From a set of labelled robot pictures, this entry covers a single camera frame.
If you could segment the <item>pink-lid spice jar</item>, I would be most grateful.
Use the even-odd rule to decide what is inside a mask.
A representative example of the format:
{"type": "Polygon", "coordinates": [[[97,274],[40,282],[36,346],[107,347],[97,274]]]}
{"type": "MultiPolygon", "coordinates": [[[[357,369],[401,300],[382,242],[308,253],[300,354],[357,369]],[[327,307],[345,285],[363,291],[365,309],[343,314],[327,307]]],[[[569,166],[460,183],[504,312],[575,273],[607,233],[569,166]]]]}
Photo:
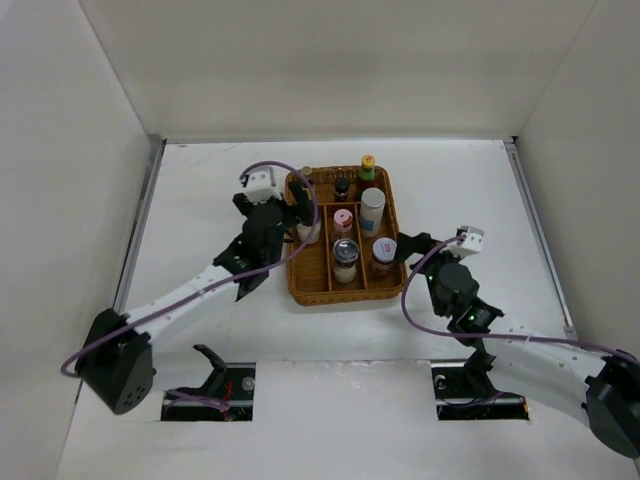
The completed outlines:
{"type": "Polygon", "coordinates": [[[353,238],[353,213],[346,209],[336,210],[332,217],[332,227],[330,230],[330,244],[333,245],[338,240],[353,238]]]}

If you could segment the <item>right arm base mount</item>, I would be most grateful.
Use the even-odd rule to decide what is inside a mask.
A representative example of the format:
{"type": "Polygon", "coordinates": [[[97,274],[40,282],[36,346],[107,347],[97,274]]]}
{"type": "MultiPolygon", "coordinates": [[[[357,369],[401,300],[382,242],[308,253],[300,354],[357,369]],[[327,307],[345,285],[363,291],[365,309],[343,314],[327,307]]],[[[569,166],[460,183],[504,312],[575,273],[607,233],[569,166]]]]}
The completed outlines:
{"type": "Polygon", "coordinates": [[[430,364],[440,421],[529,420],[526,399],[497,390],[488,378],[493,358],[474,353],[466,360],[430,364]]]}

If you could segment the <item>tall silver-lid bead jar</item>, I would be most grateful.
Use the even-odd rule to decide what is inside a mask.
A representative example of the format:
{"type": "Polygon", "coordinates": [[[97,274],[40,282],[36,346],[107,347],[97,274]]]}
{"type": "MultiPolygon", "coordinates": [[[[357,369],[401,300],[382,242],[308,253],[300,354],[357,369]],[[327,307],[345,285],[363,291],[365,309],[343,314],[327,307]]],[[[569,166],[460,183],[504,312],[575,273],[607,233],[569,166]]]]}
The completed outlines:
{"type": "Polygon", "coordinates": [[[360,202],[359,225],[365,237],[375,237],[380,230],[386,196],[382,190],[371,187],[363,191],[360,202]]]}

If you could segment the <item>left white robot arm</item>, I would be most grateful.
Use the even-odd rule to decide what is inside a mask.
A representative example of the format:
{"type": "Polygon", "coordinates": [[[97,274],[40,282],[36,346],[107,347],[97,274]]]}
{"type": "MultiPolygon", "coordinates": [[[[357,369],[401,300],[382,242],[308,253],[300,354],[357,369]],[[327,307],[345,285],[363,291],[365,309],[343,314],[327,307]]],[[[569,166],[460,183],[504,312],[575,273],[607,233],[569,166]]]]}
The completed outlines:
{"type": "Polygon", "coordinates": [[[289,184],[287,202],[273,187],[246,183],[233,202],[244,216],[241,232],[193,279],[172,292],[124,313],[112,308],[93,320],[80,351],[61,371],[81,379],[115,415],[137,407],[151,392],[161,344],[200,321],[233,291],[240,301],[287,262],[285,236],[298,223],[315,227],[318,202],[306,178],[289,184]]]}

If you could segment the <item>small dark-lid pepper shaker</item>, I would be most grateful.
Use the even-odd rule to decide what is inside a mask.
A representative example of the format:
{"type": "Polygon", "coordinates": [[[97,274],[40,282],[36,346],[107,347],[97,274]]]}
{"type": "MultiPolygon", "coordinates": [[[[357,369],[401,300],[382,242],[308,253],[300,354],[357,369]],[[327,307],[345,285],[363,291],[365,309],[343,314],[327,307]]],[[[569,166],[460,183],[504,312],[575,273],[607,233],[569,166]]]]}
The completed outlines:
{"type": "Polygon", "coordinates": [[[334,182],[334,200],[346,202],[348,200],[350,181],[345,177],[338,177],[334,182]]]}

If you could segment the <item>white-lid red-label jar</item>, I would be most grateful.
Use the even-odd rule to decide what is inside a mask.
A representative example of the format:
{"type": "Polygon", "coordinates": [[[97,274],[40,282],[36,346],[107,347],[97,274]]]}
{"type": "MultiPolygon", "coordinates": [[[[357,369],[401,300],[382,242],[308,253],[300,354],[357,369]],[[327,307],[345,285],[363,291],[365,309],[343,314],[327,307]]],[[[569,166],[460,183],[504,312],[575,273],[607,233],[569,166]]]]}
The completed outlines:
{"type": "Polygon", "coordinates": [[[372,246],[371,270],[376,276],[387,275],[394,266],[397,243],[390,237],[376,239],[372,246]]]}

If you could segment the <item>yellow-cap brown sauce bottle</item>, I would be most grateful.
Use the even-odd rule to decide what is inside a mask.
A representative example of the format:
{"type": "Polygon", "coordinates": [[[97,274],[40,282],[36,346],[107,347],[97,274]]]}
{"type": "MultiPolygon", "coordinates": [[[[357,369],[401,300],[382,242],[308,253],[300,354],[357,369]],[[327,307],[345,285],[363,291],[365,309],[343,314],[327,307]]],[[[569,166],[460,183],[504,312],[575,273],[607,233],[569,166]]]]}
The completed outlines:
{"type": "Polygon", "coordinates": [[[364,155],[361,159],[360,169],[356,177],[356,197],[361,198],[362,193],[375,186],[376,159],[373,155],[364,155]]]}

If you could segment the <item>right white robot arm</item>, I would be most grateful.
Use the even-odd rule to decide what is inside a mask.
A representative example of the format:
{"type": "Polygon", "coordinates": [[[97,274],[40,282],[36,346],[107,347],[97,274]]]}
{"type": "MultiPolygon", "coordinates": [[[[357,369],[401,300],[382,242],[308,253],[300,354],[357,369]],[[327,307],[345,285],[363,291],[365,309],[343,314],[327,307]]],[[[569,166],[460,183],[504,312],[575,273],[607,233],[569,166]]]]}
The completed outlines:
{"type": "Polygon", "coordinates": [[[448,321],[443,331],[415,320],[410,325],[472,349],[463,373],[471,393],[533,399],[584,425],[610,450],[637,459],[638,358],[598,344],[535,334],[505,320],[503,311],[479,297],[479,284],[462,263],[480,252],[482,242],[482,231],[472,227],[460,227],[442,241],[427,233],[398,234],[395,263],[420,255],[411,274],[425,278],[434,314],[448,321]]]}

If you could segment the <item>black-stopper glass bottle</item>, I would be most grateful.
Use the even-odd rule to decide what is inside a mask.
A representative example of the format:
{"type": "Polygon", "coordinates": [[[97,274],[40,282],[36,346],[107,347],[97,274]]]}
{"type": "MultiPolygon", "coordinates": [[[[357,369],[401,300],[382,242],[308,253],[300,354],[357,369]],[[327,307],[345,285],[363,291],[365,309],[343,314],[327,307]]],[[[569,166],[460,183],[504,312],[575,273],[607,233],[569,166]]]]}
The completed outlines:
{"type": "Polygon", "coordinates": [[[306,242],[308,245],[315,244],[319,241],[322,225],[318,221],[315,225],[305,225],[299,223],[296,225],[296,233],[300,243],[306,242]]]}

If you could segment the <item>chrome-top glass shaker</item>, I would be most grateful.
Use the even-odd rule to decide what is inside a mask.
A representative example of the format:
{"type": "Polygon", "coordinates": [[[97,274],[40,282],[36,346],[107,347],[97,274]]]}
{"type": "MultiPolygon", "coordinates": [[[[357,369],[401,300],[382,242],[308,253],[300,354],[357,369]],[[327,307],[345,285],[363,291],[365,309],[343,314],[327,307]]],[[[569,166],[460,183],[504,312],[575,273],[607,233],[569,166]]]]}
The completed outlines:
{"type": "Polygon", "coordinates": [[[353,281],[356,277],[356,263],[359,260],[360,248],[356,241],[350,238],[337,240],[332,247],[333,252],[333,276],[342,284],[353,281]]]}

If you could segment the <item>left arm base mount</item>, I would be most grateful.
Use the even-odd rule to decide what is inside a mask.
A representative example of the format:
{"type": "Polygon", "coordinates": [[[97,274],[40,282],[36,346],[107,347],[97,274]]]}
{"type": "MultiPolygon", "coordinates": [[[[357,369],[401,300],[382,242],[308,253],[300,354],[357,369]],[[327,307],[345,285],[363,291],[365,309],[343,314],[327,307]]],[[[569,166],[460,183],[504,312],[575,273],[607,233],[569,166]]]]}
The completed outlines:
{"type": "Polygon", "coordinates": [[[204,344],[193,349],[207,361],[205,373],[191,373],[189,382],[164,393],[160,420],[164,422],[249,422],[253,420],[257,364],[228,363],[204,344]]]}

